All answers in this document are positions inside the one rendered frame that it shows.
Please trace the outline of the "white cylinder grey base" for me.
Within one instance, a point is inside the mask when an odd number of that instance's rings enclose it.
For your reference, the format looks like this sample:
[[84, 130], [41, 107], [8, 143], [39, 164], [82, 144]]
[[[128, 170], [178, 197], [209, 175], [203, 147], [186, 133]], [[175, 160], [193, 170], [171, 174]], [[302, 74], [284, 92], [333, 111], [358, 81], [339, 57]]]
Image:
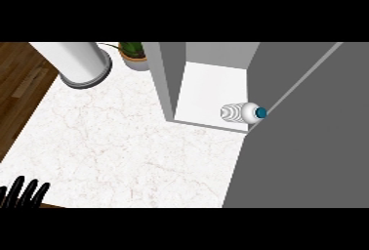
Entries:
[[31, 42], [31, 46], [56, 67], [70, 88], [87, 89], [103, 81], [112, 60], [94, 42]]

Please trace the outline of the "grey cabinet white inside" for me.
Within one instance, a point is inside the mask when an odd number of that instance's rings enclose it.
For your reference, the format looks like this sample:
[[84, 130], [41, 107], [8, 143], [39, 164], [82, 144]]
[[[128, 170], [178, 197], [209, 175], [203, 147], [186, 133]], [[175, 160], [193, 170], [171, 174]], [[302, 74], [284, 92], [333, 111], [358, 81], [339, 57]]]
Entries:
[[274, 110], [339, 42], [146, 42], [168, 122], [245, 134], [240, 106]]

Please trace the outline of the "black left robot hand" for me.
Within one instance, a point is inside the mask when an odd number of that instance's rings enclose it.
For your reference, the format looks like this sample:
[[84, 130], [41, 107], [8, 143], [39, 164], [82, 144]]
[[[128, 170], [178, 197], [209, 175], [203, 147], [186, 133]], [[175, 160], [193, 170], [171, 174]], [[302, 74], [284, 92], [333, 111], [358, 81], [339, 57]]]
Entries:
[[25, 186], [25, 177], [19, 176], [10, 187], [0, 186], [0, 208], [36, 209], [48, 188], [50, 183], [39, 186], [36, 179], [32, 179]]

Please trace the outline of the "grey cabinet door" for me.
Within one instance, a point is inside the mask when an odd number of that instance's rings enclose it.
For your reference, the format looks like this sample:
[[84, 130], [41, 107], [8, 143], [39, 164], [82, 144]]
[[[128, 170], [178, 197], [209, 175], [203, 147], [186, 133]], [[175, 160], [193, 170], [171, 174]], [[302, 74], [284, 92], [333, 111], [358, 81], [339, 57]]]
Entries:
[[250, 129], [225, 207], [369, 207], [369, 43], [335, 46]]

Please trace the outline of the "clear water bottle blue cap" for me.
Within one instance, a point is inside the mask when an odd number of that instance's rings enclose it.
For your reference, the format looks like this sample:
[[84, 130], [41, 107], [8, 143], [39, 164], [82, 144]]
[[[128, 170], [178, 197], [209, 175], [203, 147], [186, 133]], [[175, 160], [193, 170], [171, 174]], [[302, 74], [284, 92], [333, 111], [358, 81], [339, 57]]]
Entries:
[[255, 124], [267, 115], [267, 110], [253, 103], [225, 104], [219, 109], [219, 118], [225, 122]]

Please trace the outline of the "potted green plant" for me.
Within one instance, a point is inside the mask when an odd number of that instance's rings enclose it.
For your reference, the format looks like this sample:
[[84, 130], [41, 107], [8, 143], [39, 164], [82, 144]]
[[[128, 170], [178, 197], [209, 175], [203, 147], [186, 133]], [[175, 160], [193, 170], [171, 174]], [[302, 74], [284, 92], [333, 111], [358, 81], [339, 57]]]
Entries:
[[112, 48], [118, 50], [122, 61], [132, 70], [149, 70], [147, 57], [140, 42], [119, 42], [118, 45], [112, 45]]

